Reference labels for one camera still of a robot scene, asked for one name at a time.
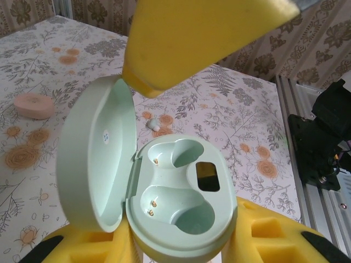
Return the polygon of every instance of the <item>small window cutout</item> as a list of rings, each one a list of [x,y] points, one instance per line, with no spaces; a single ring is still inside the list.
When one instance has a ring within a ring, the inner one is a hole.
[[[205,192],[219,191],[219,181],[216,166],[213,163],[196,163],[197,185]]]

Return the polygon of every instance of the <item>table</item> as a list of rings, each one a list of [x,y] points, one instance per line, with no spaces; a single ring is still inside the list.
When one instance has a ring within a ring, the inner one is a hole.
[[[19,262],[48,233],[68,224],[55,180],[60,129],[92,80],[121,73],[126,41],[60,16],[0,39],[1,262]],[[51,96],[54,116],[19,116],[13,100],[28,92]],[[238,196],[299,220],[273,83],[213,65],[158,98],[132,93],[138,148],[165,134],[201,137],[221,149]],[[150,118],[160,121],[160,131],[145,126]]]

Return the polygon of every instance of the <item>floral wallpaper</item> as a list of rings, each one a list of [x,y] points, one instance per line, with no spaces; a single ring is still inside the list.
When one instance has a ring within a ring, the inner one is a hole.
[[[127,37],[52,17],[0,39],[0,257],[19,262],[66,226],[55,158],[66,116],[91,81],[121,73]],[[55,114],[19,116],[14,98],[50,96]],[[221,150],[236,194],[300,219],[276,86],[212,65],[155,99],[132,91],[138,149],[158,136],[198,136]],[[146,127],[156,118],[159,131]],[[144,256],[144,262],[152,262]]]
[[[52,0],[1,0],[0,38],[53,15]]]
[[[136,2],[72,0],[73,16],[127,36]],[[350,10],[351,1],[322,0],[218,65],[266,80],[279,74],[326,89],[351,69]]]

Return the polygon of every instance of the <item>floral patterned surface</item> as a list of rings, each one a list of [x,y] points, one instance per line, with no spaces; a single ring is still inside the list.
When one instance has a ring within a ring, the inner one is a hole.
[[[55,180],[60,129],[92,80],[121,72],[126,40],[59,16],[0,39],[1,262],[18,262],[68,224]],[[19,116],[13,100],[28,92],[51,96],[54,116]],[[221,149],[238,196],[299,220],[275,85],[211,66],[158,98],[133,98],[139,148],[171,133],[204,138]]]

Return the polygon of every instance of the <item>earbud charging case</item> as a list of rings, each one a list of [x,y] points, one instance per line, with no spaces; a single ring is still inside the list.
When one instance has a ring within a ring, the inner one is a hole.
[[[199,188],[198,163],[215,166],[218,191]],[[235,228],[236,196],[220,151],[165,135],[137,152],[133,99],[121,76],[96,79],[70,111],[56,174],[71,224],[113,232],[125,210],[136,243],[158,262],[211,260]]]

